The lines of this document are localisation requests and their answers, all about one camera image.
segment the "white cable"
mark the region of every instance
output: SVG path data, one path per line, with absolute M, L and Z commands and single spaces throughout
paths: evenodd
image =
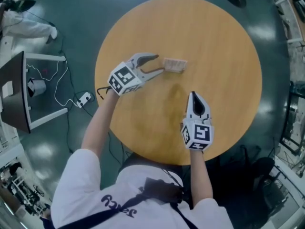
M 28 64 L 27 64 L 26 66 L 32 67 L 34 70 L 37 70 L 38 73 L 39 73 L 39 75 L 40 75 L 40 77 L 41 77 L 42 79 L 44 79 L 44 80 L 50 82 L 50 81 L 53 79 L 53 77 L 54 77 L 54 76 L 57 74 L 57 72 L 58 72 L 58 64 L 59 64 L 59 61 L 57 62 L 57 69 L 56 69 L 56 72 L 55 72 L 54 75 L 51 77 L 51 79 L 43 78 L 42 75 L 41 75 L 41 73 L 40 73 L 40 71 L 39 71 L 39 69 L 36 69 L 33 65 L 28 65 Z
M 51 79 L 43 78 L 42 75 L 41 75 L 41 73 L 40 73 L 40 71 L 39 71 L 38 69 L 36 69 L 33 65 L 28 65 L 28 64 L 27 64 L 26 66 L 32 67 L 34 70 L 37 70 L 38 73 L 39 73 L 39 75 L 40 75 L 40 77 L 41 77 L 42 79 L 44 79 L 44 80 L 50 82 L 50 81 L 53 79 L 53 77 L 54 77 L 54 76 L 57 74 L 57 72 L 58 72 L 58 64 L 59 64 L 59 61 L 57 62 L 57 70 L 56 70 L 56 72 L 54 73 L 54 75 L 51 77 Z M 65 73 L 68 71 L 68 68 L 69 68 L 69 67 L 68 67 L 68 64 L 67 64 L 67 69 L 66 69 L 66 71 L 62 74 L 62 76 L 59 78 L 59 80 L 58 80 L 57 83 L 56 83 L 56 88 L 55 88 L 55 92 L 54 92 L 54 98 L 55 98 L 56 102 L 58 102 L 59 105 L 61 105 L 62 107 L 65 107 L 65 106 L 68 104 L 69 101 L 71 101 L 76 107 L 78 107 L 78 105 L 75 104 L 74 101 L 73 101 L 72 99 L 68 99 L 68 101 L 66 102 L 65 105 L 62 105 L 62 104 L 56 99 L 56 91 L 57 91 L 58 83 L 59 83 L 59 81 L 62 79 L 62 77 L 65 75 Z

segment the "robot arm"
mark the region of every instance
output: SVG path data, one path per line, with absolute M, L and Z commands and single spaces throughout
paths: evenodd
M 213 142 L 210 107 L 196 92 L 192 91 L 187 100 L 183 128 L 181 130 L 185 147 L 188 149 L 206 150 Z
M 158 58 L 154 53 L 142 52 L 136 53 L 128 61 L 120 63 L 108 78 L 108 84 L 119 95 L 136 91 L 142 87 L 145 82 L 160 75 L 164 68 L 158 68 L 150 72 L 144 72 L 139 67 L 148 61 Z

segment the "white pants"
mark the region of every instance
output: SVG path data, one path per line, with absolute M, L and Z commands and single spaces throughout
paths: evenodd
M 1 22 L 3 36 L 17 36 L 22 38 L 48 37 L 51 34 L 52 27 L 48 24 L 42 24 L 30 21 L 13 11 L 5 11 Z

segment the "t-shirt sleeve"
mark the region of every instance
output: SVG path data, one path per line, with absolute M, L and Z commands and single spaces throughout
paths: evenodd
M 100 191 L 101 168 L 95 153 L 79 149 L 69 158 L 51 206 L 54 225 L 68 216 L 68 208 L 81 206 L 86 196 Z
M 191 212 L 197 221 L 208 225 L 207 228 L 233 229 L 226 209 L 218 206 L 215 199 L 199 201 Z

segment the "white t-shirt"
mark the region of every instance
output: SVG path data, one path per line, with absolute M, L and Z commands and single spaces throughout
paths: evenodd
M 170 174 L 182 185 L 182 180 L 176 174 Z M 123 169 L 116 183 L 101 191 L 98 157 L 90 150 L 77 150 L 69 158 L 53 198 L 51 216 L 55 228 L 118 205 L 122 206 L 140 193 L 139 188 L 144 186 L 147 177 L 175 183 L 159 168 L 134 165 Z M 183 201 L 178 204 L 178 208 L 198 228 L 233 228 L 225 208 L 219 207 L 214 199 L 203 199 L 192 210 Z M 94 228 L 188 229 L 188 226 L 170 204 L 148 199 L 119 212 Z

